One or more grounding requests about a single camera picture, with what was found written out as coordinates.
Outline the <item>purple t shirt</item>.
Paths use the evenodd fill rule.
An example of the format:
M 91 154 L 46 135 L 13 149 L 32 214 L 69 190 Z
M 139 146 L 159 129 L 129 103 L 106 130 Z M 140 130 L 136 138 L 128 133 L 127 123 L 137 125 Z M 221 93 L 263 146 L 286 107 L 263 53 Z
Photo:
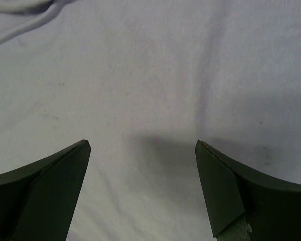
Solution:
M 0 45 L 0 174 L 79 140 L 68 240 L 212 240 L 203 140 L 301 184 L 301 1 L 72 1 Z

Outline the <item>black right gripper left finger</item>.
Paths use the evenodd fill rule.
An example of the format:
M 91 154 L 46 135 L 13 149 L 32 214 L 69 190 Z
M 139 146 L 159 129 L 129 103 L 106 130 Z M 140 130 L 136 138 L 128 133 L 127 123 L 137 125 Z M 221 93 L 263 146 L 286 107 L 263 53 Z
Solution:
M 0 174 L 0 240 L 66 240 L 90 153 L 80 140 Z

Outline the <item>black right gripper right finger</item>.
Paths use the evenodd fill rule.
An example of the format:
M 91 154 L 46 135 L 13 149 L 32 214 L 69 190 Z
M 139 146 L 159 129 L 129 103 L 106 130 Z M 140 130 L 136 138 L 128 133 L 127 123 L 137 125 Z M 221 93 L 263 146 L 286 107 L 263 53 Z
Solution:
M 257 171 L 204 141 L 195 154 L 216 240 L 301 240 L 301 184 Z

